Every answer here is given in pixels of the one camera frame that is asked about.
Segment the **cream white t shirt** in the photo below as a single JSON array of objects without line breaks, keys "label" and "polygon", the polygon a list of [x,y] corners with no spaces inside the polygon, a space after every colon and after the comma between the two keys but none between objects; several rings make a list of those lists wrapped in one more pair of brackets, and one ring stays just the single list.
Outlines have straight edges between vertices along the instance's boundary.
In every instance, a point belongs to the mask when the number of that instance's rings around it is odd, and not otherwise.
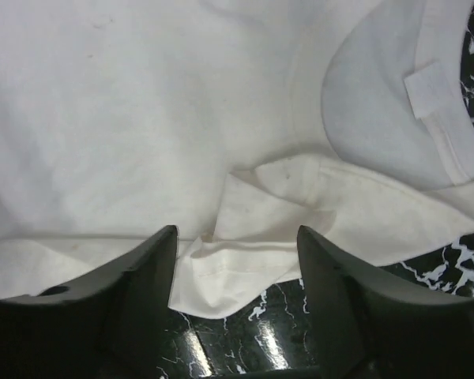
[{"label": "cream white t shirt", "polygon": [[0,298],[167,224],[170,307],[300,276],[302,225],[377,266],[474,232],[470,1],[0,1]]}]

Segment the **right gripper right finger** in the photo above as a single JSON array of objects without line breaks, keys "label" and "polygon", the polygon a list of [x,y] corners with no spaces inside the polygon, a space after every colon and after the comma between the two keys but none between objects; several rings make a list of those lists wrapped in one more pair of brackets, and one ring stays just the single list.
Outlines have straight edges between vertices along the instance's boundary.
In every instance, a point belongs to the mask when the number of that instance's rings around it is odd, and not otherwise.
[{"label": "right gripper right finger", "polygon": [[474,378],[474,298],[433,291],[309,227],[299,266],[324,378]]}]

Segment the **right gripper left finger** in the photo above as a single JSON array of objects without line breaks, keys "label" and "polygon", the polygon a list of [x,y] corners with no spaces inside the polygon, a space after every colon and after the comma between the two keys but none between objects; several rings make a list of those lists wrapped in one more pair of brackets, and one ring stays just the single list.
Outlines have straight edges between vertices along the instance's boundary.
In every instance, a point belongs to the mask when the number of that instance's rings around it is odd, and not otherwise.
[{"label": "right gripper left finger", "polygon": [[0,299],[0,378],[151,378],[167,320],[178,229],[37,296]]}]

